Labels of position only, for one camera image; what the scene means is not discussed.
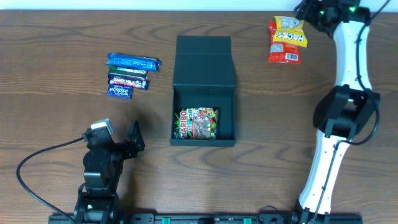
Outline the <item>yellow Hacks candy bag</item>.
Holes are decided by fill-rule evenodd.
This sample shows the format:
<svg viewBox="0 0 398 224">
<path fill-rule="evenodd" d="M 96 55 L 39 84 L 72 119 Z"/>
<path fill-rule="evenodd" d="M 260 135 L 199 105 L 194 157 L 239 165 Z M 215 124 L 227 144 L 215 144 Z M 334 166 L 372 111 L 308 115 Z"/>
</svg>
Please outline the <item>yellow Hacks candy bag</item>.
<svg viewBox="0 0 398 224">
<path fill-rule="evenodd" d="M 288 16 L 275 16 L 275 23 L 274 42 L 285 42 L 299 47 L 307 47 L 308 39 L 303 31 L 304 20 Z"/>
</svg>

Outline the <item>black Haribo candy bag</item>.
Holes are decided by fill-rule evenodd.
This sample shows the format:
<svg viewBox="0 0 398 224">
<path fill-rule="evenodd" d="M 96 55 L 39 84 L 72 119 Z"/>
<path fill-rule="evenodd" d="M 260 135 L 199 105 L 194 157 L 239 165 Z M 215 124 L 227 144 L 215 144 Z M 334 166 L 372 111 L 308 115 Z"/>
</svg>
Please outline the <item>black Haribo candy bag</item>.
<svg viewBox="0 0 398 224">
<path fill-rule="evenodd" d="M 215 140 L 218 138 L 218 109 L 181 108 L 174 113 L 174 139 Z"/>
</svg>

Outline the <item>red candy bag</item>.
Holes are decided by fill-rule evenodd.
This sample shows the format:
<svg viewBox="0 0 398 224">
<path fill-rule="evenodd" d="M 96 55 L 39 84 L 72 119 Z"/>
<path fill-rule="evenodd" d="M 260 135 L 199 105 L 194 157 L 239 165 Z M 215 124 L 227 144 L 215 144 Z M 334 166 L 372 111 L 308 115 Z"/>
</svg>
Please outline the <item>red candy bag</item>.
<svg viewBox="0 0 398 224">
<path fill-rule="evenodd" d="M 269 32 L 271 37 L 270 37 L 270 51 L 269 51 L 268 62 L 300 64 L 301 56 L 299 53 L 298 46 L 288 44 L 286 42 L 273 41 L 276 29 L 277 29 L 276 23 L 270 21 Z"/>
</svg>

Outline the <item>blue wafer snack bar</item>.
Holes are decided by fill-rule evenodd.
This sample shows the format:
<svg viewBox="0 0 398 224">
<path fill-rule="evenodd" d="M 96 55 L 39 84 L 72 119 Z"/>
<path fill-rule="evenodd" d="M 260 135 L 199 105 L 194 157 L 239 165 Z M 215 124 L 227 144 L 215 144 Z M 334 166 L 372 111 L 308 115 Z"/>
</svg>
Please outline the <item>blue wafer snack bar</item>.
<svg viewBox="0 0 398 224">
<path fill-rule="evenodd" d="M 137 57 L 130 55 L 123 55 L 117 53 L 109 53 L 107 65 L 124 67 L 124 68 L 133 68 L 139 70 L 147 70 L 150 72 L 158 71 L 159 66 L 161 66 L 162 62 L 156 58 L 147 58 L 147 57 Z"/>
</svg>

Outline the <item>dark green box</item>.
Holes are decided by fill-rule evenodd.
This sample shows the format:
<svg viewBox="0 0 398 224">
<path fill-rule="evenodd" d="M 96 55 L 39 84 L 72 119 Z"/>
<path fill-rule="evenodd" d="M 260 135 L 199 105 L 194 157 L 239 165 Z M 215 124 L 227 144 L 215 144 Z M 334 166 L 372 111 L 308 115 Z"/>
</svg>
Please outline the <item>dark green box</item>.
<svg viewBox="0 0 398 224">
<path fill-rule="evenodd" d="M 229 36 L 177 36 L 172 82 L 171 146 L 233 147 L 236 144 L 236 75 Z M 218 109 L 218 138 L 174 139 L 174 113 L 181 108 Z"/>
</svg>

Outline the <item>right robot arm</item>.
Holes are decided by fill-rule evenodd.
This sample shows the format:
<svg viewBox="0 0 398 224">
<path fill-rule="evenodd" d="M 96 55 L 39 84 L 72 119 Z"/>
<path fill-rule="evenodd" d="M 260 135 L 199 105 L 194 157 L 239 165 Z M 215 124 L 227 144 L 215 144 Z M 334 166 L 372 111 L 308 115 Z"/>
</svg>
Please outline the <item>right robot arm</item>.
<svg viewBox="0 0 398 224">
<path fill-rule="evenodd" d="M 298 20 L 328 34 L 336 46 L 336 80 L 317 104 L 315 154 L 295 209 L 283 223 L 362 223 L 361 215 L 331 213 L 331 196 L 346 150 L 369 141 L 380 122 L 380 95 L 368 76 L 367 39 L 377 16 L 359 1 L 303 0 Z"/>
</svg>

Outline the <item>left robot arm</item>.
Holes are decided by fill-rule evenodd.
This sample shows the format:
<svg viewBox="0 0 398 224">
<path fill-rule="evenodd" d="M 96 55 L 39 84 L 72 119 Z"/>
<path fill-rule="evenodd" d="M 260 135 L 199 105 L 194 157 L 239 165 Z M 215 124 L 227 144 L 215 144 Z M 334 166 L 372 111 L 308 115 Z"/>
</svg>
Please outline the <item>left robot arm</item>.
<svg viewBox="0 0 398 224">
<path fill-rule="evenodd" d="M 96 121 L 82 134 L 89 151 L 83 158 L 85 182 L 78 189 L 73 214 L 76 223 L 128 222 L 128 216 L 119 207 L 117 187 L 124 161 L 137 157 L 145 143 L 137 121 L 127 132 L 127 140 L 114 142 L 113 133 L 106 118 Z"/>
</svg>

